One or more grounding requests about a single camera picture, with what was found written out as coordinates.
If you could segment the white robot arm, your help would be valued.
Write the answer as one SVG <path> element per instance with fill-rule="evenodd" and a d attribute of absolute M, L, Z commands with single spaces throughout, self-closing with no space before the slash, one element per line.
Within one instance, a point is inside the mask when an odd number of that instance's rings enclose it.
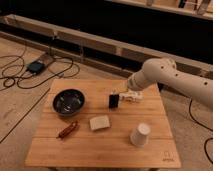
<path fill-rule="evenodd" d="M 177 70 L 174 60 L 146 60 L 142 68 L 128 78 L 127 87 L 141 91 L 155 83 L 170 86 L 213 110 L 213 80 Z"/>

